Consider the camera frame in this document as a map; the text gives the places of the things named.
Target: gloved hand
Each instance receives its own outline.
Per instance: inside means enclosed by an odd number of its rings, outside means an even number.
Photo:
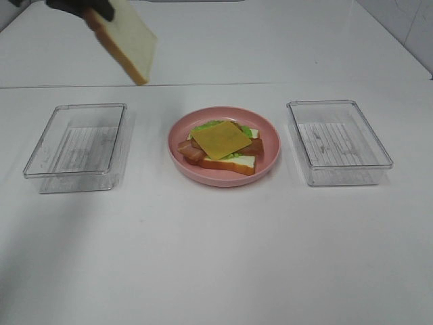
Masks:
[[[15,6],[19,7],[23,0],[9,0]],[[81,17],[83,10],[91,7],[96,10],[102,17],[111,22],[114,17],[114,8],[108,0],[45,0],[48,7],[69,12],[75,16]]]

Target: white bread slice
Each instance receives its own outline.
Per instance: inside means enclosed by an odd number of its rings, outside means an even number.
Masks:
[[[98,41],[124,68],[137,85],[149,82],[156,46],[155,34],[144,24],[129,0],[109,0],[114,8],[109,22],[94,9],[83,12],[89,28]]]
[[[257,139],[260,137],[258,130],[251,129],[252,137]],[[256,173],[256,157],[242,155],[228,159],[213,160],[208,156],[196,163],[198,166],[207,169],[223,169],[226,171],[235,171],[244,175],[253,175]]]

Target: tiled wall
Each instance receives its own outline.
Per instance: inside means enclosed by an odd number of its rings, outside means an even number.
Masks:
[[[433,74],[433,0],[357,0]]]
[[[17,8],[8,0],[0,0],[0,31],[2,31],[20,12],[22,12],[30,3],[26,0]]]

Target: cheese slice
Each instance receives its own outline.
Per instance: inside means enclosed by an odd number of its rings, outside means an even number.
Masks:
[[[203,151],[215,160],[252,143],[251,139],[230,121],[224,121],[207,129],[192,131],[191,136]]]

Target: transparent tray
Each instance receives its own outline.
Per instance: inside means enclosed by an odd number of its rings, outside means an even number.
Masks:
[[[40,193],[110,190],[126,163],[125,104],[55,108],[23,174]]]
[[[310,186],[378,184],[393,162],[354,101],[290,102],[290,135]]]

